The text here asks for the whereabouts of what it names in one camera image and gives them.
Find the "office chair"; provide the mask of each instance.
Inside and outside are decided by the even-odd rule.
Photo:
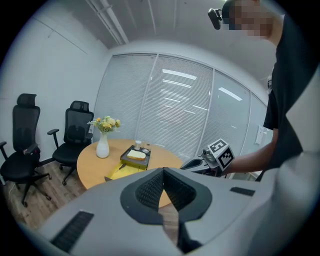
[[[21,94],[17,99],[17,105],[12,112],[13,119],[13,148],[15,153],[7,156],[4,145],[7,142],[0,143],[0,149],[5,162],[0,168],[0,173],[7,181],[12,181],[20,189],[19,184],[25,184],[23,198],[21,203],[24,207],[28,204],[25,201],[30,186],[35,187],[46,199],[51,197],[40,190],[35,181],[48,176],[49,173],[40,174],[35,169],[40,166],[40,149],[36,144],[36,128],[40,115],[40,108],[35,105],[36,94]]]
[[[70,108],[65,111],[64,144],[58,145],[56,133],[59,129],[52,129],[47,132],[53,135],[56,150],[52,158],[60,163],[60,170],[63,166],[71,167],[67,175],[63,178],[62,184],[67,185],[67,178],[77,169],[77,160],[81,151],[91,144],[93,137],[89,132],[88,122],[94,119],[94,113],[89,111],[89,103],[83,101],[72,102]]]

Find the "round table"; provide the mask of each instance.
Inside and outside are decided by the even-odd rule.
[[[120,156],[135,144],[133,139],[109,139],[110,154],[107,158],[99,158],[96,154],[97,142],[87,146],[79,155],[76,169],[83,186],[88,190],[91,187],[104,183],[105,176],[110,173],[120,161]],[[148,170],[162,167],[180,168],[182,160],[170,151],[150,145],[151,155]],[[171,201],[165,191],[162,192],[159,207],[170,204]]]

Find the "ceiling pipe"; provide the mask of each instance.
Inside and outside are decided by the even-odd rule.
[[[132,13],[132,10],[130,8],[130,5],[128,3],[128,0],[124,0],[124,2],[125,2],[126,9],[128,10],[129,16],[131,17],[132,23],[135,27],[135,30],[138,30],[137,23],[136,23],[134,14]]]
[[[149,3],[149,9],[150,9],[150,13],[151,13],[151,19],[152,19],[152,23],[153,23],[154,34],[157,35],[156,22],[155,22],[154,12],[152,11],[152,6],[151,6],[150,0],[148,0],[148,3]]]
[[[177,25],[177,7],[178,7],[177,0],[174,0],[173,31],[175,31],[176,25]]]
[[[127,36],[126,36],[126,33],[124,32],[123,28],[121,27],[117,16],[115,15],[115,13],[112,10],[110,4],[108,3],[108,0],[100,0],[100,2],[102,3],[103,7],[106,8],[106,12],[109,14],[110,19],[114,23],[115,27],[118,29],[123,41],[126,44],[128,44],[129,40],[128,40]]]
[[[109,18],[102,12],[99,11],[99,7],[96,3],[94,3],[92,0],[85,0],[87,4],[92,8],[92,10],[96,13],[98,18],[102,21],[104,26],[107,28],[107,30],[110,32],[111,36],[115,40],[115,42],[118,45],[122,45],[122,40],[118,32],[114,29],[114,26],[109,21]]]

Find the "person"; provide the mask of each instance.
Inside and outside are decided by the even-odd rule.
[[[276,63],[268,83],[268,105],[263,126],[273,130],[272,141],[256,152],[235,158],[222,175],[279,168],[299,155],[302,146],[286,113],[307,87],[319,65],[300,27],[288,16],[277,15],[260,0],[227,0],[222,8],[223,23],[230,30],[268,40],[276,47]]]

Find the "chair headrest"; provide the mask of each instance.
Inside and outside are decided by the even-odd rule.
[[[71,103],[70,109],[81,112],[89,112],[89,103],[84,101],[75,100]]]
[[[22,93],[16,100],[16,103],[22,107],[34,107],[36,105],[36,96],[36,94]]]

